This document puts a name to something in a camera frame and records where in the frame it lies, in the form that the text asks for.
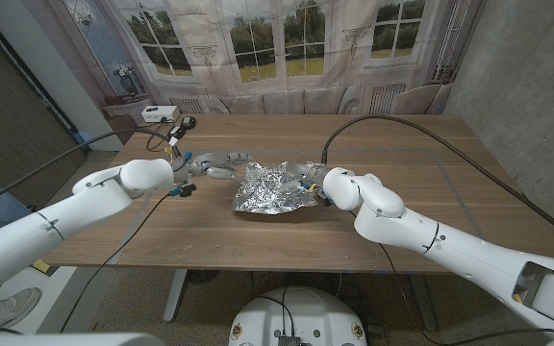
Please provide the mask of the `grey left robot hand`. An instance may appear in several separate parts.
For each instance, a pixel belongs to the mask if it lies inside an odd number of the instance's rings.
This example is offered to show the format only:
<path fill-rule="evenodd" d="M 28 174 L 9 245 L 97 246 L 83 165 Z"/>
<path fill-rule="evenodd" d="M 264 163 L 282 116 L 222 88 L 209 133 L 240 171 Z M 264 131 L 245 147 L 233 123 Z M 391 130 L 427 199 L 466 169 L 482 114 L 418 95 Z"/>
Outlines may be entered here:
<path fill-rule="evenodd" d="M 209 176 L 216 180 L 234 180 L 237 177 L 236 167 L 251 159 L 250 154 L 243 152 L 208 152 L 182 159 L 173 169 L 173 173 L 176 182 L 201 176 Z"/>

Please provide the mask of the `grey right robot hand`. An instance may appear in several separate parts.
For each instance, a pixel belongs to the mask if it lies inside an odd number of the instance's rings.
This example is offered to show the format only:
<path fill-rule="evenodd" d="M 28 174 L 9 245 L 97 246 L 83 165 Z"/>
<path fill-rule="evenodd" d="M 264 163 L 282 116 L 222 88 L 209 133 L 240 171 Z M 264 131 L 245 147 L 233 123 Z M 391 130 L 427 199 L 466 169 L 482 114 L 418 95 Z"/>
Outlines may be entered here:
<path fill-rule="evenodd" d="M 285 169 L 288 177 L 282 187 L 284 192 L 318 192 L 323 188 L 324 178 L 329 171 L 325 165 L 311 161 L 287 162 Z"/>

